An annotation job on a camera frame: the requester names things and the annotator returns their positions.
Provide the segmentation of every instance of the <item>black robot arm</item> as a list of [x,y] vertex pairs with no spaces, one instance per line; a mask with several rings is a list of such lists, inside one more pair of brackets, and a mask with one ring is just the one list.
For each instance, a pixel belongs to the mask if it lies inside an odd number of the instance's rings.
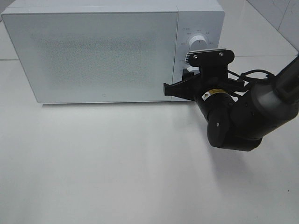
[[[194,75],[185,69],[181,82],[164,84],[164,94],[198,104],[208,122],[207,136],[212,146],[250,151],[266,134],[297,116],[299,56],[277,76],[264,70],[237,75],[228,70],[234,57],[226,49],[189,52],[186,63],[198,67],[200,73]],[[264,72],[267,78],[247,77],[253,72]],[[228,73],[238,79],[228,78]]]

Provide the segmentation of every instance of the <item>warning label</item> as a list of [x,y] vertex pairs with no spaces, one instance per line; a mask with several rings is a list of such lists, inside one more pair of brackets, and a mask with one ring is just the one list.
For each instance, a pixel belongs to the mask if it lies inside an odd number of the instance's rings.
[[223,89],[212,89],[209,90],[208,92],[206,92],[204,95],[202,95],[202,99],[205,101],[206,99],[208,99],[211,95],[214,95],[216,93],[226,93]]

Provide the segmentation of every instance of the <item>microwave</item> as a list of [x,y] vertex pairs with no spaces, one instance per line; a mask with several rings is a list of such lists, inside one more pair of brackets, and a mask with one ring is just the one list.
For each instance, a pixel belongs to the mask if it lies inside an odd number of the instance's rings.
[[189,51],[218,47],[216,0],[16,0],[1,15],[39,103],[180,101]]

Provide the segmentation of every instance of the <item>white table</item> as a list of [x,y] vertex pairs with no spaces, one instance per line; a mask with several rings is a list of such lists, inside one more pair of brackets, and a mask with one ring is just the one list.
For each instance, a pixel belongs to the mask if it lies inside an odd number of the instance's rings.
[[[231,70],[295,58],[247,2],[221,4]],[[40,105],[2,25],[1,224],[298,223],[299,118],[247,153],[210,147],[192,102]]]

